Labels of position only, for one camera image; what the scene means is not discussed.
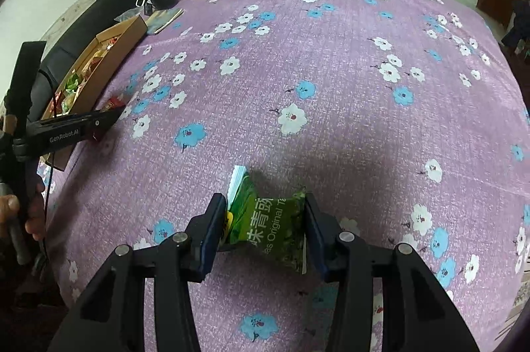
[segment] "bedsheet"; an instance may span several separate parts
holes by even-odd
[[[160,243],[246,165],[263,197],[305,186],[368,243],[411,244],[481,350],[530,250],[528,112],[483,19],[453,0],[183,0],[101,98],[128,106],[50,183],[68,305],[121,243]],[[40,166],[45,179],[49,169]],[[374,292],[372,350],[384,304]],[[202,350],[323,350],[337,285],[248,250],[190,284]],[[156,350],[153,290],[146,350]]]

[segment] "purple tablecloth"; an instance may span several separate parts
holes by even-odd
[[[246,165],[263,197],[305,186],[368,243],[413,245],[492,350],[530,249],[530,139],[482,18],[453,0],[179,6],[102,96],[132,98],[121,120],[54,174],[48,248],[65,301],[118,244],[184,229]],[[324,348],[336,285],[236,251],[190,293],[203,350],[307,351]]]

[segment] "human hand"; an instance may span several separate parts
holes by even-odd
[[[36,241],[42,240],[46,232],[46,225],[44,224],[44,199],[42,192],[44,191],[44,183],[39,177],[36,185],[36,194],[27,208],[26,232],[33,236]],[[20,209],[19,200],[15,195],[7,195],[0,197],[0,236],[7,237],[7,221],[17,216]]]

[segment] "snack wrapper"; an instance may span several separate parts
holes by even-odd
[[[256,249],[305,274],[305,194],[292,198],[258,198],[244,166],[236,165],[230,181],[225,244],[251,243]]]

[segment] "silver screw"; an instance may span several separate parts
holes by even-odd
[[[184,243],[187,240],[187,234],[185,232],[177,232],[173,235],[173,241],[175,243]]]
[[[404,255],[410,255],[412,253],[412,247],[407,243],[401,243],[397,249]]]
[[[346,243],[355,240],[355,236],[349,231],[343,231],[339,234],[339,238]]]
[[[126,244],[120,244],[114,251],[119,257],[122,257],[129,253],[129,246]]]

